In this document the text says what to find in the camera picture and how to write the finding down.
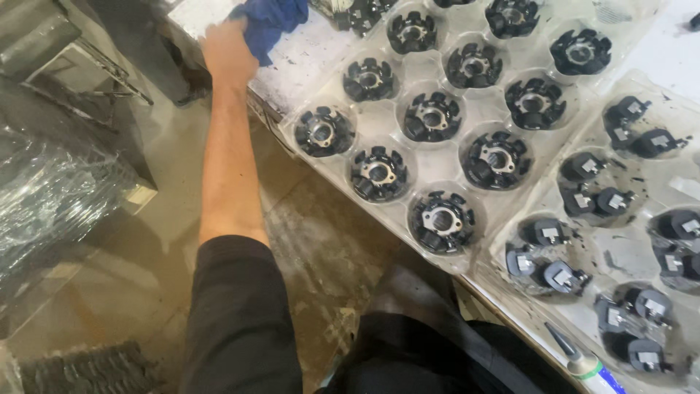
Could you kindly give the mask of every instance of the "blue rag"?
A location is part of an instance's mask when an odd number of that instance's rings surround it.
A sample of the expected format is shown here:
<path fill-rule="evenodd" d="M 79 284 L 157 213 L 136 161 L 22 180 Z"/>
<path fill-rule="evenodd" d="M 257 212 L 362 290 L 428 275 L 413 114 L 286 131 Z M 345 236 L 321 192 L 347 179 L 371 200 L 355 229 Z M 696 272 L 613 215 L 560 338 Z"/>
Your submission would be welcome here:
<path fill-rule="evenodd" d="M 307 0 L 247 0 L 236 6 L 228 17 L 243 16 L 248 17 L 244 33 L 246 44 L 264 67 L 272 64 L 267 53 L 279 41 L 282 32 L 290 33 L 309 19 L 309 5 Z"/>

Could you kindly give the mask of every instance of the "ignition coil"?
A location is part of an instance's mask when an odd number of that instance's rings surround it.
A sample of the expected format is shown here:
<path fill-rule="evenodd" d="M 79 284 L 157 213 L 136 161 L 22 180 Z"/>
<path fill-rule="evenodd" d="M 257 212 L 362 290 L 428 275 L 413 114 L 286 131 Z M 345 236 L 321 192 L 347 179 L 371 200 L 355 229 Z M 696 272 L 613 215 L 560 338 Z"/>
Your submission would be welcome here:
<path fill-rule="evenodd" d="M 464 174 L 477 187 L 507 190 L 515 187 L 529 171 L 531 159 L 524 158 L 527 147 L 522 140 L 511 138 L 508 131 L 484 134 L 469 148 L 462 162 Z"/>
<path fill-rule="evenodd" d="M 426 18 L 422 19 L 419 11 L 411 11 L 406 15 L 406 19 L 403 19 L 403 15 L 395 17 L 386 35 L 396 53 L 405 55 L 434 48 L 438 31 L 432 16 L 426 15 Z"/>
<path fill-rule="evenodd" d="M 353 62 L 343 75 L 343 88 L 357 102 L 388 98 L 394 89 L 391 66 L 387 62 L 381 62 L 380 66 L 373 57 L 364 59 L 362 65 Z"/>
<path fill-rule="evenodd" d="M 386 154 L 385 147 L 373 147 L 370 154 L 360 152 L 351 169 L 350 179 L 361 198 L 382 202 L 401 196 L 406 190 L 408 168 L 397 151 Z"/>
<path fill-rule="evenodd" d="M 523 228 L 523 238 L 539 246 L 560 245 L 569 240 L 564 234 L 561 222 L 556 219 L 538 219 L 526 224 Z"/>
<path fill-rule="evenodd" d="M 624 295 L 627 308 L 650 322 L 658 325 L 669 325 L 666 318 L 673 304 L 671 300 L 654 289 L 633 288 Z"/>
<path fill-rule="evenodd" d="M 525 86 L 522 81 L 512 84 L 505 94 L 505 102 L 518 127 L 527 130 L 549 130 L 566 110 L 561 89 L 544 79 L 532 78 Z"/>
<path fill-rule="evenodd" d="M 496 58 L 496 48 L 468 43 L 457 48 L 447 61 L 447 80 L 460 89 L 488 88 L 501 76 L 503 60 Z"/>
<path fill-rule="evenodd" d="M 634 192 L 622 193 L 614 187 L 607 187 L 594 195 L 596 202 L 595 213 L 601 217 L 620 216 L 634 200 Z"/>
<path fill-rule="evenodd" d="M 326 157 L 347 151 L 353 143 L 355 132 L 348 119 L 330 107 L 318 107 L 307 111 L 294 129 L 299 148 L 313 157 Z"/>
<path fill-rule="evenodd" d="M 582 270 L 574 271 L 567 263 L 557 260 L 548 265 L 542 273 L 545 283 L 561 293 L 577 293 L 591 279 Z"/>
<path fill-rule="evenodd" d="M 581 184 L 577 189 L 562 189 L 561 198 L 564 201 L 564 210 L 571 217 L 592 213 L 596 210 L 593 196 Z"/>
<path fill-rule="evenodd" d="M 598 176 L 607 165 L 590 152 L 580 152 L 566 159 L 561 166 L 561 174 L 572 182 L 589 181 Z"/>
<path fill-rule="evenodd" d="M 452 253 L 467 245 L 474 234 L 474 211 L 466 210 L 466 201 L 453 193 L 443 198 L 444 191 L 434 191 L 414 207 L 410 220 L 414 237 L 433 252 Z"/>
<path fill-rule="evenodd" d="M 666 238 L 694 240 L 700 238 L 700 215 L 690 210 L 673 210 L 659 218 L 658 227 Z"/>
<path fill-rule="evenodd" d="M 613 148 L 626 149 L 634 141 L 629 125 L 641 119 L 651 104 L 651 101 L 641 102 L 637 97 L 626 96 L 605 112 L 605 131 Z"/>
<path fill-rule="evenodd" d="M 461 124 L 457 101 L 448 101 L 441 92 L 434 92 L 426 100 L 422 93 L 406 110 L 403 133 L 413 141 L 440 142 L 452 138 Z"/>
<path fill-rule="evenodd" d="M 678 141 L 668 130 L 662 128 L 643 133 L 630 146 L 630 150 L 642 158 L 655 158 L 675 148 L 678 148 Z"/>
<path fill-rule="evenodd" d="M 663 372 L 671 369 L 664 360 L 664 348 L 651 339 L 640 339 L 632 334 L 614 337 L 611 350 L 621 360 L 642 372 Z"/>
<path fill-rule="evenodd" d="M 549 49 L 554 65 L 564 75 L 593 75 L 610 64 L 610 39 L 593 29 L 583 29 L 578 35 L 569 30 Z"/>
<path fill-rule="evenodd" d="M 522 248 L 508 245 L 505 253 L 505 265 L 510 275 L 513 276 L 529 276 L 537 268 L 530 253 L 529 245 L 525 245 Z"/>
<path fill-rule="evenodd" d="M 594 304 L 598 315 L 598 328 L 602 332 L 623 333 L 626 331 L 629 312 L 616 303 L 600 298 Z"/>
<path fill-rule="evenodd" d="M 659 265 L 661 266 L 662 276 L 680 277 L 683 275 L 683 259 L 685 253 L 678 247 L 654 247 Z"/>
<path fill-rule="evenodd" d="M 493 0 L 486 9 L 491 32 L 499 39 L 529 36 L 540 17 L 538 5 L 531 0 Z"/>

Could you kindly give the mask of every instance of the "white label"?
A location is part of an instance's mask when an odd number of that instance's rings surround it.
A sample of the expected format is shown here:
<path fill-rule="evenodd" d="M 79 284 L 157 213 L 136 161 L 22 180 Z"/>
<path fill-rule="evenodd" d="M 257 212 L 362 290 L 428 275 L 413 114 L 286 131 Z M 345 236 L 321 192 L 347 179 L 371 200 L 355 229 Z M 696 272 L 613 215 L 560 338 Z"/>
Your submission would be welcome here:
<path fill-rule="evenodd" d="M 620 326 L 620 311 L 614 308 L 608 309 L 608 324 L 616 327 Z"/>
<path fill-rule="evenodd" d="M 623 198 L 621 195 L 619 195 L 619 194 L 615 194 L 615 195 L 610 199 L 610 202 L 608 203 L 608 205 L 611 206 L 611 207 L 613 207 L 613 208 L 615 208 L 615 209 L 617 209 L 617 208 L 619 208 L 621 205 L 623 205 L 623 204 L 622 204 L 622 201 L 624 201 L 624 198 Z"/>
<path fill-rule="evenodd" d="M 517 257 L 517 259 L 518 259 L 518 269 L 520 271 L 527 271 L 527 269 L 530 268 L 532 261 L 528 260 L 526 256 L 523 256 L 521 254 Z"/>
<path fill-rule="evenodd" d="M 672 254 L 666 255 L 666 267 L 669 271 L 678 271 L 678 260 L 676 260 L 676 256 Z"/>
<path fill-rule="evenodd" d="M 542 235 L 545 238 L 556 238 L 559 236 L 559 232 L 557 231 L 556 228 L 542 229 Z"/>
<path fill-rule="evenodd" d="M 700 229 L 700 223 L 698 223 L 697 220 L 693 219 L 688 223 L 683 223 L 683 225 L 681 227 L 683 227 L 685 232 L 691 233 L 691 232 L 693 232 L 693 230 Z"/>
<path fill-rule="evenodd" d="M 641 109 L 642 109 L 642 106 L 639 105 L 638 102 L 633 102 L 632 105 L 627 107 L 627 111 L 630 111 L 632 114 L 638 113 L 639 111 L 641 111 Z"/>
<path fill-rule="evenodd" d="M 658 353 L 653 353 L 653 352 L 640 352 L 637 353 L 637 358 L 639 361 L 645 363 L 645 364 L 658 364 L 659 363 L 659 354 Z"/>
<path fill-rule="evenodd" d="M 627 131 L 625 131 L 621 128 L 616 128 L 613 131 L 615 132 L 615 135 L 617 136 L 618 140 L 627 141 Z"/>
<path fill-rule="evenodd" d="M 647 307 L 650 311 L 652 311 L 654 314 L 657 315 L 663 315 L 664 312 L 666 312 L 666 307 L 659 304 L 658 302 L 654 301 L 653 299 L 648 299 L 645 303 L 644 306 Z"/>
<path fill-rule="evenodd" d="M 567 284 L 568 280 L 572 277 L 568 271 L 566 270 L 561 270 L 558 274 L 554 276 L 554 281 L 557 282 L 558 284 L 564 286 Z"/>
<path fill-rule="evenodd" d="M 593 161 L 592 158 L 590 158 L 586 163 L 584 163 L 584 165 L 581 166 L 581 168 L 586 170 L 586 172 L 591 172 L 596 169 L 596 162 Z"/>
<path fill-rule="evenodd" d="M 652 144 L 665 147 L 669 143 L 669 138 L 665 135 L 652 138 Z"/>

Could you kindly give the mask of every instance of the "green tape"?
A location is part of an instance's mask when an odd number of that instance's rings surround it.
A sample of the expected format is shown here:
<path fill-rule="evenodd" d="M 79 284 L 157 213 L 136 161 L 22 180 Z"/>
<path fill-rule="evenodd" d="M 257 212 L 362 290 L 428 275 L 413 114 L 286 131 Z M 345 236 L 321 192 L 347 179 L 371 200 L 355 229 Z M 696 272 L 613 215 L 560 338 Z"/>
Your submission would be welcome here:
<path fill-rule="evenodd" d="M 592 378 L 593 376 L 596 376 L 596 375 L 598 374 L 598 372 L 601 371 L 601 369 L 603 369 L 603 363 L 602 363 L 600 360 L 598 360 L 598 364 L 596 365 L 595 368 L 593 368 L 592 371 L 590 371 L 590 372 L 587 373 L 587 374 L 583 374 L 583 375 L 574 375 L 573 377 L 575 377 L 575 378 L 578 379 L 578 380 L 590 379 L 590 378 Z"/>

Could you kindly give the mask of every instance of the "hand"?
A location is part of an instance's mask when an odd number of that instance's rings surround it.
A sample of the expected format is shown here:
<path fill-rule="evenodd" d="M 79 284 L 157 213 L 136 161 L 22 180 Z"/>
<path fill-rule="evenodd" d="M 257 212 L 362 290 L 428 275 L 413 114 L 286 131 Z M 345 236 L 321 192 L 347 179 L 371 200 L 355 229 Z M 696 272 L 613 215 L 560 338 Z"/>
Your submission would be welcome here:
<path fill-rule="evenodd" d="M 200 39 L 206 68 L 215 86 L 228 85 L 245 90 L 258 70 L 258 60 L 253 57 L 243 38 L 245 19 L 227 20 L 221 25 L 206 29 L 206 38 Z"/>

